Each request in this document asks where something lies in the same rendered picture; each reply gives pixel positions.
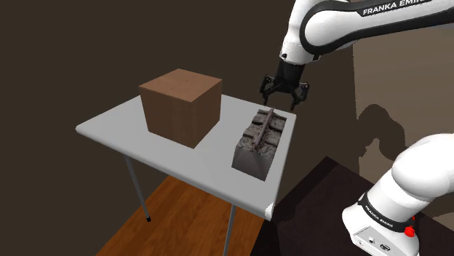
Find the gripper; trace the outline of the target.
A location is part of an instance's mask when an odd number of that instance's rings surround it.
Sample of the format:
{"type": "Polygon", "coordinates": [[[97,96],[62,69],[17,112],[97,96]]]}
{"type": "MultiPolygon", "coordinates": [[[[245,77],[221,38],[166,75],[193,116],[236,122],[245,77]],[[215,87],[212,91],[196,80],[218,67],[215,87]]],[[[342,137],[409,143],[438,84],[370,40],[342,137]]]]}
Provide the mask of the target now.
{"type": "Polygon", "coordinates": [[[259,89],[262,94],[263,105],[267,105],[268,97],[276,92],[290,93],[292,103],[290,110],[294,111],[295,106],[306,100],[310,85],[307,82],[300,82],[305,65],[294,65],[279,61],[275,77],[265,75],[259,89]]]}

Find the brown cardboard box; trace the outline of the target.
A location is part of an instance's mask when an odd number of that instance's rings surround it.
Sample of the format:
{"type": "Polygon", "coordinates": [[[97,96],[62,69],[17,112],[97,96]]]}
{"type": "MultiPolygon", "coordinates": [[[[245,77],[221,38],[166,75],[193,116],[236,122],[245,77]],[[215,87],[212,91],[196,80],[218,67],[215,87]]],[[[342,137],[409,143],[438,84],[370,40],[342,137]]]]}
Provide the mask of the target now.
{"type": "Polygon", "coordinates": [[[139,86],[148,131],[195,148],[220,120],[223,80],[176,69],[139,86]]]}

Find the grey table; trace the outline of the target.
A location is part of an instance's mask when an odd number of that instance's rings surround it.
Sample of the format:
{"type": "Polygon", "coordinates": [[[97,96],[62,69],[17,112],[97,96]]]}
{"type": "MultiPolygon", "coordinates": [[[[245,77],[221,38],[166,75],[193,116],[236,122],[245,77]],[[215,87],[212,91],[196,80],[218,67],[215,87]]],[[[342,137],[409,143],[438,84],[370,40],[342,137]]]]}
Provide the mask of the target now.
{"type": "Polygon", "coordinates": [[[262,107],[224,95],[220,121],[195,148],[188,148],[146,127],[140,97],[135,97],[76,126],[76,132],[189,185],[201,189],[264,220],[271,220],[282,179],[296,116],[286,118],[282,136],[266,180],[232,168],[234,149],[253,116],[262,107]]]}

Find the grey block with rail track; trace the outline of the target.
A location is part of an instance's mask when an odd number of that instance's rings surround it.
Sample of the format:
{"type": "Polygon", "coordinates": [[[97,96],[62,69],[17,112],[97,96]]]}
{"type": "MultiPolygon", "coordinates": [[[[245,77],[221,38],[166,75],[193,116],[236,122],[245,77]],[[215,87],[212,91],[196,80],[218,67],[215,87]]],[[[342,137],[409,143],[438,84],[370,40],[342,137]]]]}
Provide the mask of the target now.
{"type": "Polygon", "coordinates": [[[287,118],[259,109],[236,144],[231,167],[265,181],[282,138],[287,118]]]}

